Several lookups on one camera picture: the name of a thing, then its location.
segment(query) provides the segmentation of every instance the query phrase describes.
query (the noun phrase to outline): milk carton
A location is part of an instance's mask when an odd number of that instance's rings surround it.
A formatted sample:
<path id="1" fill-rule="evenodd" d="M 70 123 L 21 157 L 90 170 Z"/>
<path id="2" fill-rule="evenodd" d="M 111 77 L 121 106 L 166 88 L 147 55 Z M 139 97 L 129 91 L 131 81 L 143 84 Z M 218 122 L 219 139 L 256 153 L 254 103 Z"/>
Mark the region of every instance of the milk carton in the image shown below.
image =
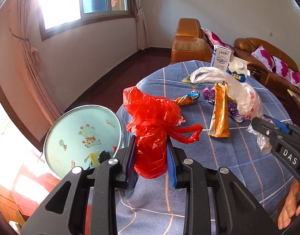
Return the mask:
<path id="1" fill-rule="evenodd" d="M 214 45 L 211 66 L 223 71 L 227 71 L 231 53 L 231 50 L 229 50 L 228 48 Z"/>
<path id="2" fill-rule="evenodd" d="M 227 72 L 237 79 L 239 82 L 243 83 L 247 77 L 247 61 L 240 59 L 238 57 L 231 57 Z"/>

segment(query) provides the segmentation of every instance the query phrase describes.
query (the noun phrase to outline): purple wrapper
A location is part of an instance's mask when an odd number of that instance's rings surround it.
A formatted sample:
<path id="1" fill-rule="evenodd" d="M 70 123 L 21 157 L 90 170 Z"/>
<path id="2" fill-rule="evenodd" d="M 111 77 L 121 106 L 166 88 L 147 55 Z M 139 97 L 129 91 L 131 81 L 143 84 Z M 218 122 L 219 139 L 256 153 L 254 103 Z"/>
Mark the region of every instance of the purple wrapper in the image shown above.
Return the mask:
<path id="1" fill-rule="evenodd" d="M 214 105 L 215 103 L 215 88 L 208 88 L 206 87 L 204 90 L 202 90 L 203 98 Z M 238 113 L 237 110 L 237 103 L 233 101 L 227 102 L 227 109 L 228 109 L 228 116 L 232 117 L 237 121 L 238 123 L 242 122 L 244 118 Z"/>

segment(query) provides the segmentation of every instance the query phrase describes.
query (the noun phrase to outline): window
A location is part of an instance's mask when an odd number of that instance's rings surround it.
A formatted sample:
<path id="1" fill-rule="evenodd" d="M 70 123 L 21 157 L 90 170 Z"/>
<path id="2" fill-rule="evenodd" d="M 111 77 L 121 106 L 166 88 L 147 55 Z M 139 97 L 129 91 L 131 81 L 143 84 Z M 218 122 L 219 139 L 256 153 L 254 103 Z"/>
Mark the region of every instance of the window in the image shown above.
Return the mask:
<path id="1" fill-rule="evenodd" d="M 38 0 L 41 38 L 80 25 L 133 17 L 131 0 Z"/>

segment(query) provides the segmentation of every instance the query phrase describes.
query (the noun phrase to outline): dark red wooden floor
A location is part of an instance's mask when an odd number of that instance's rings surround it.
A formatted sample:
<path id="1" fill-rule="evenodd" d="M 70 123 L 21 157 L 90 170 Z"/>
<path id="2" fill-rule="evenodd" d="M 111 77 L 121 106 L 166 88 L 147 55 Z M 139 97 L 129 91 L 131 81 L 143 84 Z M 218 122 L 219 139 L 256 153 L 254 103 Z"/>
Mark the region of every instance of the dark red wooden floor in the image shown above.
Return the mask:
<path id="1" fill-rule="evenodd" d="M 114 112 L 123 104 L 123 90 L 151 73 L 168 66 L 171 50 L 149 48 L 138 51 L 84 92 L 67 110 L 86 104 L 102 105 Z"/>

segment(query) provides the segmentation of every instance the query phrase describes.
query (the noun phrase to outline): brown leather armchair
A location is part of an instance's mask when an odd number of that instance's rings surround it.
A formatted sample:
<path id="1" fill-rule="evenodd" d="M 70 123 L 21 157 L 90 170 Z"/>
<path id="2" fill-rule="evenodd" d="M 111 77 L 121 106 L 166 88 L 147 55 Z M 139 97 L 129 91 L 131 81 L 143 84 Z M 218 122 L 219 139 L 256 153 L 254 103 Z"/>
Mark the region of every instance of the brown leather armchair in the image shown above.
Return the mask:
<path id="1" fill-rule="evenodd" d="M 272 44 L 257 38 L 239 38 L 235 40 L 234 55 L 248 61 L 247 68 L 250 70 L 250 73 L 254 76 L 254 78 L 278 98 L 285 100 L 289 96 L 287 89 L 290 89 L 300 95 L 300 89 L 298 87 L 295 87 L 275 72 L 269 71 L 264 64 L 251 55 L 251 53 L 254 52 L 260 45 L 268 51 L 270 56 L 275 56 L 281 59 L 287 63 L 289 69 L 300 73 L 297 64 L 291 57 Z"/>
<path id="2" fill-rule="evenodd" d="M 198 60 L 211 62 L 213 48 L 202 39 L 200 23 L 194 18 L 181 18 L 173 41 L 171 62 Z"/>

